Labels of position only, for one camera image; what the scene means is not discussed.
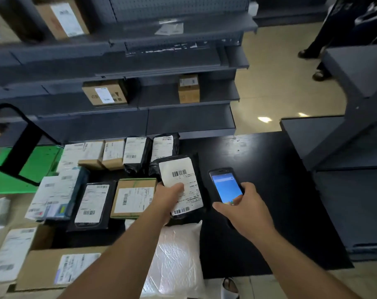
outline left hand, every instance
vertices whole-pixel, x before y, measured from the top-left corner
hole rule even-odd
[[[179,199],[179,195],[184,191],[185,187],[183,183],[177,183],[172,187],[168,188],[163,185],[163,183],[158,183],[156,185],[156,191],[154,193],[153,201],[151,206],[160,213],[165,224],[171,219],[170,213],[176,206]]]

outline hand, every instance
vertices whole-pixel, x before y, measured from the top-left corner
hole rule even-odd
[[[152,206],[156,212],[161,214],[162,218],[165,220],[165,224],[171,219],[170,213],[176,206],[179,194],[181,194],[184,189],[185,186],[183,183],[177,183],[170,188],[165,187],[163,183],[158,183],[156,185],[153,201],[150,206]]]
[[[276,234],[273,220],[265,202],[256,192],[252,183],[241,183],[244,195],[233,200],[232,205],[222,202],[214,202],[216,211],[226,216],[236,230],[253,244],[257,244],[268,237]]]

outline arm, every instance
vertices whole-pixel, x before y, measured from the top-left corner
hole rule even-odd
[[[161,228],[169,221],[183,189],[182,183],[171,188],[158,184],[142,215],[58,298],[139,298]]]
[[[255,186],[241,185],[245,194],[233,205],[214,202],[213,207],[258,248],[288,298],[360,298],[280,236]]]

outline white shoe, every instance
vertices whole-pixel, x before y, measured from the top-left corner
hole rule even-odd
[[[232,278],[223,279],[221,299],[240,299],[238,288]]]

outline green platform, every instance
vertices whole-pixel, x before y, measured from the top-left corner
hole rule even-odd
[[[11,148],[2,148],[0,165],[10,153]],[[20,175],[32,181],[40,182],[44,176],[56,175],[57,164],[60,161],[63,148],[56,146],[36,147]],[[36,186],[20,181],[0,172],[0,194],[35,193]]]

